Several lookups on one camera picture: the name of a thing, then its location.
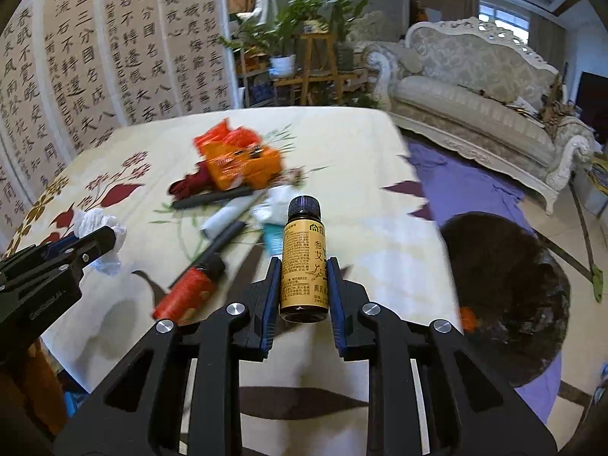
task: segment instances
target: floral tablecloth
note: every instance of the floral tablecloth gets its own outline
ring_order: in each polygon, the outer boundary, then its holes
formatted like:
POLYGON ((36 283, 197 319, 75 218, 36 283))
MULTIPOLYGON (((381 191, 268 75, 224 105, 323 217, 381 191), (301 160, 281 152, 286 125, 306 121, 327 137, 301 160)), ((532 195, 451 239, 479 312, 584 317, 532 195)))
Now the floral tablecloth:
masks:
MULTIPOLYGON (((153 325, 154 297, 207 245, 199 227, 217 207, 174 212, 168 186, 193 171, 192 139, 225 116, 302 167, 302 192, 321 205, 327 253, 349 280, 401 318, 459 324, 449 262, 407 146, 382 112, 268 108, 192 115, 118 130, 80 154, 41 196, 11 242, 23 248, 70 233, 74 211, 102 207, 126 226, 122 268, 85 269, 82 299, 44 334, 57 360, 92 390, 153 325)), ((232 277, 260 238, 246 230, 224 252, 227 279, 205 305, 226 300, 232 277)), ((257 279, 266 274, 262 254, 257 279)), ((329 321, 279 335, 262 364, 241 362, 242 437, 262 454, 364 454, 367 362, 343 362, 329 321)))

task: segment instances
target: flower pot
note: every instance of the flower pot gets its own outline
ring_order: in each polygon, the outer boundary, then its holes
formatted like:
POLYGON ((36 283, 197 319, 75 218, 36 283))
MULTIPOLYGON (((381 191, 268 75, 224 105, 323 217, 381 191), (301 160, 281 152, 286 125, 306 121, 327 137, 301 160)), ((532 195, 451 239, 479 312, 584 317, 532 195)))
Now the flower pot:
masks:
POLYGON ((291 77, 296 73, 296 55, 273 56, 270 59, 270 66, 273 77, 291 77))
POLYGON ((304 34, 327 34, 329 26, 320 21, 304 21, 302 32, 304 34))
POLYGON ((339 71, 353 71, 355 68, 355 52, 349 43, 336 43, 336 60, 339 71))

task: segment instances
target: red thread spool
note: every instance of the red thread spool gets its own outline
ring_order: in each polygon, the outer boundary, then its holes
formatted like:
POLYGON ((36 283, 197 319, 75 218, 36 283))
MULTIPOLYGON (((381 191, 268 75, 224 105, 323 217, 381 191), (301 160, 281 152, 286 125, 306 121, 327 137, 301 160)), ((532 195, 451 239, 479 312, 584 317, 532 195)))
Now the red thread spool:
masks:
POLYGON ((152 317, 156 320, 168 318, 178 324, 187 321, 209 300, 225 269, 223 260, 216 253, 206 262, 189 268, 171 292, 160 300, 152 317))

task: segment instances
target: black bottle cap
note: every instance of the black bottle cap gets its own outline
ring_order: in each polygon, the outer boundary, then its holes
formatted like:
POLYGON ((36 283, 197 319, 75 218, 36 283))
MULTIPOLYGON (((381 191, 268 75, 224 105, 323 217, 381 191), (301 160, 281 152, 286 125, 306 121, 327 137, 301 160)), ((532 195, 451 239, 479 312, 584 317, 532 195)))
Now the black bottle cap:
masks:
POLYGON ((318 200, 310 195, 300 195, 292 199, 287 219, 291 219, 298 214, 311 214, 321 219, 321 206, 318 204, 318 200))
POLYGON ((226 265, 218 253, 212 253, 205 262, 196 266, 199 271, 203 271, 212 282, 217 283, 226 270, 226 265))

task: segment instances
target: window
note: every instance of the window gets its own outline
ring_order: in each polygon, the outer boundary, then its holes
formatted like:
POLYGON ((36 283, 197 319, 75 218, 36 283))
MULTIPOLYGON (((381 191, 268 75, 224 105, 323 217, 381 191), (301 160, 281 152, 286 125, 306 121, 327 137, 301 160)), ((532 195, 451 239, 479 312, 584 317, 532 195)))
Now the window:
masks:
POLYGON ((528 44, 530 21, 522 16, 514 15, 488 3, 481 3, 479 5, 479 20, 493 22, 496 24, 496 27, 509 29, 524 44, 528 44))

